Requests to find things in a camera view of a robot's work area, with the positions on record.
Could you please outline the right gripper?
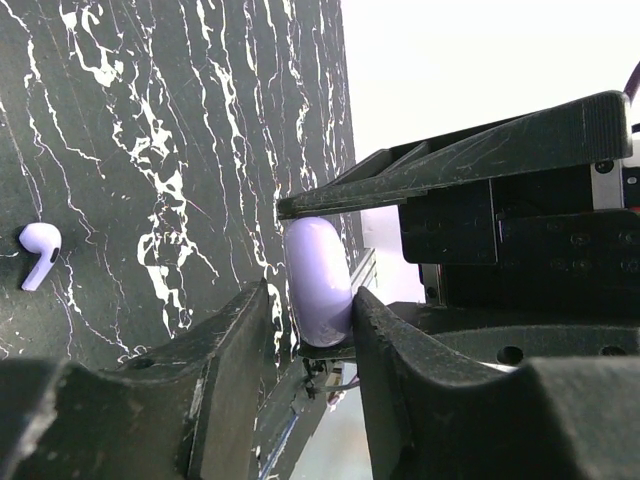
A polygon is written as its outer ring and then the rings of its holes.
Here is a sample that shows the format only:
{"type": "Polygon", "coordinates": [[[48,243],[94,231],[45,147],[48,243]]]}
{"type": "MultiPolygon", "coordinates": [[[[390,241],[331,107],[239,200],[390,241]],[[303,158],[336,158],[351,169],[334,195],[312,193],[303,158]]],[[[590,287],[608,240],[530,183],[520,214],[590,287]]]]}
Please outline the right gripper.
{"type": "Polygon", "coordinates": [[[380,149],[279,200],[278,216],[411,198],[398,209],[404,258],[434,267],[420,275],[428,298],[455,308],[395,302],[395,316],[503,370],[530,357],[637,357],[639,169],[603,162],[632,155],[629,113],[626,94],[605,91],[380,149]]]}

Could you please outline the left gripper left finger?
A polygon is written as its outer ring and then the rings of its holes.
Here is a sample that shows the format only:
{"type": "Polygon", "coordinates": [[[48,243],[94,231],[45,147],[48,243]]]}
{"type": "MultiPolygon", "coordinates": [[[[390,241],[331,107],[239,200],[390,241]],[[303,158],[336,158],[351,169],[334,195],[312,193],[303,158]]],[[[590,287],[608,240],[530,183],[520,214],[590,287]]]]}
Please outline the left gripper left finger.
{"type": "Polygon", "coordinates": [[[269,320],[265,281],[116,370],[1,364],[5,479],[244,479],[269,320]]]}

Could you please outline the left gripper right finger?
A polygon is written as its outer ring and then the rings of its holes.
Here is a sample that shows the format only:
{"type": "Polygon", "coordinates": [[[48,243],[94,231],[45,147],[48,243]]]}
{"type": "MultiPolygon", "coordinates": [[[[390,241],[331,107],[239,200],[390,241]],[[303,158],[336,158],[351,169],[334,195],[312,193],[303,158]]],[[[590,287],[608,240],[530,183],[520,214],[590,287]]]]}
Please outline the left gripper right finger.
{"type": "Polygon", "coordinates": [[[366,289],[355,296],[353,326],[375,478],[638,477],[636,358],[534,358],[503,373],[366,289]]]}

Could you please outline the purple earbud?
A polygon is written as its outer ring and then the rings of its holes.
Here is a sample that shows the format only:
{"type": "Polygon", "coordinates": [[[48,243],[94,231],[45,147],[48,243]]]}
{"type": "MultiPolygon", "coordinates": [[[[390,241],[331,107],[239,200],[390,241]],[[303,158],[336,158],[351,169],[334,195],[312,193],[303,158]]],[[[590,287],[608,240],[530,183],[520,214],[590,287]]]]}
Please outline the purple earbud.
{"type": "Polygon", "coordinates": [[[19,242],[29,253],[39,256],[21,285],[23,291],[33,292],[40,287],[53,268],[61,250],[62,235],[53,224],[34,222],[23,228],[19,242]]]}

